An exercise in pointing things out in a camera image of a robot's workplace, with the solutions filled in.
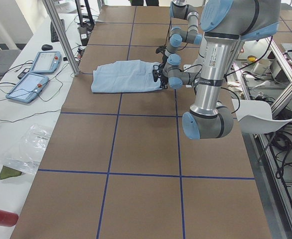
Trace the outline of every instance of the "silver robot arm segment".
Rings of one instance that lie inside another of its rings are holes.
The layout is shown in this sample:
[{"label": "silver robot arm segment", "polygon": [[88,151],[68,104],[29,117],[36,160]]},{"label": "silver robot arm segment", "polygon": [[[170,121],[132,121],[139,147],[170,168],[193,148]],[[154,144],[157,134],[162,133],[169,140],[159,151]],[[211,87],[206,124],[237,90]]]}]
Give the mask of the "silver robot arm segment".
[{"label": "silver robot arm segment", "polygon": [[[200,20],[207,41],[200,76],[178,71],[180,58],[174,54],[176,51],[167,55],[162,73],[169,79],[169,84],[178,89],[194,82],[197,92],[194,104],[182,118],[184,133],[189,138],[220,138],[231,131],[231,112],[218,101],[229,56],[238,41],[259,40],[277,32],[280,3],[280,0],[210,0]],[[187,15],[194,19],[184,6],[185,0],[174,0],[171,16],[189,20]]]}]

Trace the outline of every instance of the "plastic bag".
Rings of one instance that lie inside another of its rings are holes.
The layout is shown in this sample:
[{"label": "plastic bag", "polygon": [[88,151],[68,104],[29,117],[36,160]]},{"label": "plastic bag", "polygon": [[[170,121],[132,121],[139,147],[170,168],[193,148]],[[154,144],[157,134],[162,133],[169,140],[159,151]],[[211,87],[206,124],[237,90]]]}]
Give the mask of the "plastic bag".
[{"label": "plastic bag", "polygon": [[34,124],[20,142],[4,153],[1,163],[23,173],[35,175],[53,129]]}]

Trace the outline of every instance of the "aluminum frame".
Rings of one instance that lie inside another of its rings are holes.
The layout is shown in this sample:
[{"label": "aluminum frame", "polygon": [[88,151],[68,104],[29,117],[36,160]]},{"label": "aluminum frame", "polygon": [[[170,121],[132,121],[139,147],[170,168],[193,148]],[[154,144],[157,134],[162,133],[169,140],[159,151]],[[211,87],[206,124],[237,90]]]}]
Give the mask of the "aluminum frame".
[{"label": "aluminum frame", "polygon": [[72,68],[72,71],[73,71],[74,75],[77,76],[79,74],[79,68],[78,68],[77,62],[74,58],[70,43],[67,39],[65,29],[64,29],[64,27],[60,21],[60,17],[55,9],[54,2],[53,2],[53,0],[43,0],[43,4],[46,8],[48,15],[51,18],[52,24],[55,28],[58,39],[61,42],[62,48],[64,50],[64,53],[67,57],[67,60],[70,64],[70,66]]}]

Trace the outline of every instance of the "light blue cloth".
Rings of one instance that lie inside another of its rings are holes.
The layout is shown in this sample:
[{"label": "light blue cloth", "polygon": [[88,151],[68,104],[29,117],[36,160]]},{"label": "light blue cloth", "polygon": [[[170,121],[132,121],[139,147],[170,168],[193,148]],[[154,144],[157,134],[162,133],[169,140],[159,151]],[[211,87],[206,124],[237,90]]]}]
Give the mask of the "light blue cloth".
[{"label": "light blue cloth", "polygon": [[93,71],[93,93],[148,92],[161,90],[160,80],[154,82],[153,65],[141,60],[117,61]]}]

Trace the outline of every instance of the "red bottle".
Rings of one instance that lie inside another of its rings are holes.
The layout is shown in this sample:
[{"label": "red bottle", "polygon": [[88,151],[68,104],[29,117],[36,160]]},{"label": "red bottle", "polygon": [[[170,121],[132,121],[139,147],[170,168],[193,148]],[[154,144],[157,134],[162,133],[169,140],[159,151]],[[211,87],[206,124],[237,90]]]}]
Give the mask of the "red bottle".
[{"label": "red bottle", "polygon": [[12,227],[16,224],[18,214],[0,210],[0,226]]}]

